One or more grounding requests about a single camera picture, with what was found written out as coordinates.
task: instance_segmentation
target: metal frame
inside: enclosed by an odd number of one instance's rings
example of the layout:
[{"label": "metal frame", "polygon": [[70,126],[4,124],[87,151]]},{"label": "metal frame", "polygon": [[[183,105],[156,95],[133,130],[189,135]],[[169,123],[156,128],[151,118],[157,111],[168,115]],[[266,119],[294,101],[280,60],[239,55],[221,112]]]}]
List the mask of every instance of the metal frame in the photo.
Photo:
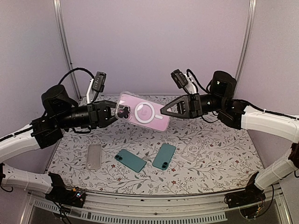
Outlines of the metal frame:
[{"label": "metal frame", "polygon": [[[64,50],[65,60],[66,60],[66,63],[67,63],[68,70],[71,70],[71,69],[73,69],[73,66],[72,66],[72,62],[71,62],[70,51],[69,51],[67,40],[66,40],[66,34],[65,34],[65,29],[64,29],[64,22],[63,22],[63,16],[62,16],[60,0],[53,0],[53,2],[54,2],[54,9],[55,9],[55,16],[56,16],[57,26],[58,26],[60,39],[61,39],[63,50]],[[235,74],[235,78],[237,80],[237,86],[236,86],[236,89],[235,89],[235,93],[237,91],[238,83],[241,79],[241,74],[242,74],[242,70],[243,70],[243,67],[244,67],[244,63],[245,63],[245,58],[246,58],[247,49],[248,49],[248,45],[249,45],[249,39],[250,39],[252,27],[253,27],[255,10],[256,10],[256,0],[249,0],[249,10],[248,10],[248,16],[247,16],[247,23],[246,23],[246,30],[245,30],[244,40],[243,40],[243,46],[242,46],[242,50],[241,50],[241,54],[240,54],[236,74]],[[80,94],[80,90],[79,90],[78,83],[77,83],[77,80],[76,80],[76,77],[75,77],[74,73],[71,74],[71,83],[72,83],[72,86],[74,88],[76,97],[78,99],[80,99],[81,94]]]},{"label": "metal frame", "polygon": [[[65,61],[66,61],[68,71],[70,71],[73,69],[73,65],[71,62],[71,55],[70,55],[69,47],[68,47],[68,44],[66,41],[64,21],[63,21],[62,11],[61,11],[61,4],[60,4],[60,0],[53,0],[53,2],[54,2],[54,10],[55,10],[55,17],[56,17],[56,21],[57,21],[58,31],[60,34],[60,39],[61,39],[62,47],[64,50]],[[71,84],[74,88],[74,92],[75,92],[77,99],[81,99],[79,86],[78,86],[78,83],[77,83],[74,73],[71,73]]]},{"label": "metal frame", "polygon": [[[280,185],[275,184],[274,188],[274,198],[281,223],[291,224],[292,221]],[[105,224],[116,223],[116,219],[119,220],[118,223],[127,224],[142,224],[143,221],[144,224],[179,224],[178,220],[182,220],[182,223],[183,220],[185,223],[188,223],[189,220],[190,223],[214,223],[225,221],[227,219],[225,212],[227,211],[255,205],[254,203],[229,209],[223,202],[225,194],[222,192],[206,195],[135,196],[87,192],[84,207],[82,209],[72,208],[70,217]],[[266,189],[265,194],[266,201],[270,201],[272,188]],[[33,206],[58,213],[56,206],[51,201],[45,200],[43,194],[35,192],[28,200],[21,224],[28,224]]]},{"label": "metal frame", "polygon": [[244,36],[241,55],[240,55],[240,59],[239,59],[239,63],[238,63],[238,67],[237,67],[237,71],[236,71],[236,75],[235,75],[235,78],[237,80],[237,86],[235,88],[235,93],[237,91],[238,84],[239,84],[240,79],[241,79],[241,74],[242,74],[245,59],[246,59],[247,49],[248,49],[249,40],[250,40],[250,36],[251,36],[251,31],[252,31],[252,27],[253,27],[255,11],[256,11],[256,0],[250,0],[249,9],[248,9],[248,16],[247,16],[247,24],[246,24],[246,30],[245,30],[245,36]]}]

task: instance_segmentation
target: pink phone case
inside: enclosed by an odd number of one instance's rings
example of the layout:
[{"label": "pink phone case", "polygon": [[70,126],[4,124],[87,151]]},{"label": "pink phone case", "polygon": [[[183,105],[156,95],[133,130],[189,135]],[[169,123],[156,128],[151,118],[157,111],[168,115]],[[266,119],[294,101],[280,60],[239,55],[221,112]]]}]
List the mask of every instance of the pink phone case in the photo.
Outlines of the pink phone case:
[{"label": "pink phone case", "polygon": [[115,114],[121,112],[125,106],[129,107],[129,117],[120,119],[153,130],[165,131],[167,129],[170,117],[160,113],[160,109],[164,105],[145,100],[129,92],[123,92],[120,95]]}]

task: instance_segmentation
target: phone case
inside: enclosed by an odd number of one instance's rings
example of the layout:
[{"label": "phone case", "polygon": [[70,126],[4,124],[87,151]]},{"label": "phone case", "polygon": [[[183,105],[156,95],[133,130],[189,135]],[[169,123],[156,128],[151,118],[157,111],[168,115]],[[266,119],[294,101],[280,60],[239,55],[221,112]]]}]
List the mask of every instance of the phone case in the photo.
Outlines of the phone case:
[{"label": "phone case", "polygon": [[115,159],[137,173],[139,173],[146,164],[146,161],[140,159],[138,156],[130,153],[126,149],[122,149],[115,156]]},{"label": "phone case", "polygon": [[86,169],[99,169],[101,167],[101,145],[90,144],[87,150]]},{"label": "phone case", "polygon": [[153,161],[153,166],[162,170],[166,170],[175,151],[175,146],[163,143]]},{"label": "phone case", "polygon": [[195,145],[194,143],[189,143],[186,145],[186,147],[183,149],[181,153],[181,157],[189,162],[194,162],[197,156],[199,155],[200,151],[202,149],[202,146]]},{"label": "phone case", "polygon": [[[124,118],[118,117],[118,114],[121,114],[125,107],[128,108],[129,115]],[[115,114],[119,119],[124,119],[132,124],[157,131],[165,131],[170,117],[160,113],[162,107],[164,105],[145,100],[129,92],[123,92],[117,103]]]}]

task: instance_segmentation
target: white circle on phone case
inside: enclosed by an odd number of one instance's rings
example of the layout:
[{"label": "white circle on phone case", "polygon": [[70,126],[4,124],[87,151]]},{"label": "white circle on phone case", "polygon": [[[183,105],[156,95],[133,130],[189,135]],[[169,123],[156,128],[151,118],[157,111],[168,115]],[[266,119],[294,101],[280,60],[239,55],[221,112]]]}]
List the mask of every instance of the white circle on phone case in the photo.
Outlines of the white circle on phone case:
[{"label": "white circle on phone case", "polygon": [[192,154],[195,154],[198,152],[198,147],[196,145],[189,145],[188,151]]},{"label": "white circle on phone case", "polygon": [[142,124],[151,122],[155,117],[155,109],[149,102],[141,102],[135,107],[136,120]]}]

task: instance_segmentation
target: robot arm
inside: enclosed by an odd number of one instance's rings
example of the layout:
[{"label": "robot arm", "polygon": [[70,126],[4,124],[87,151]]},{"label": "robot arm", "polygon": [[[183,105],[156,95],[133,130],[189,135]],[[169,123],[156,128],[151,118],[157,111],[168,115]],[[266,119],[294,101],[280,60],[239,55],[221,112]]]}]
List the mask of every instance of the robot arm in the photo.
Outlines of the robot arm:
[{"label": "robot arm", "polygon": [[[191,86],[179,70],[171,74],[177,85]],[[187,94],[178,97],[161,109],[161,113],[182,119],[201,117],[208,112],[218,112],[217,118],[235,129],[257,130],[270,133],[292,142],[292,147],[272,165],[253,174],[244,191],[227,194],[229,207],[254,203],[264,198],[263,191],[299,169],[299,116],[290,116],[262,110],[244,100],[233,99],[236,80],[228,73],[216,71],[205,95]],[[178,112],[169,109],[177,107]]]},{"label": "robot arm", "polygon": [[97,127],[107,127],[117,120],[111,114],[115,102],[95,101],[103,91],[106,74],[98,72],[92,79],[87,95],[87,105],[78,106],[68,97],[63,85],[51,87],[42,95],[46,114],[33,120],[19,131],[0,139],[0,185],[2,187],[19,187],[36,190],[46,194],[46,199],[57,203],[82,207],[85,200],[83,190],[68,190],[62,178],[57,174],[35,174],[10,167],[3,162],[22,153],[43,149],[54,145],[63,137],[62,129],[88,128],[88,132]]}]

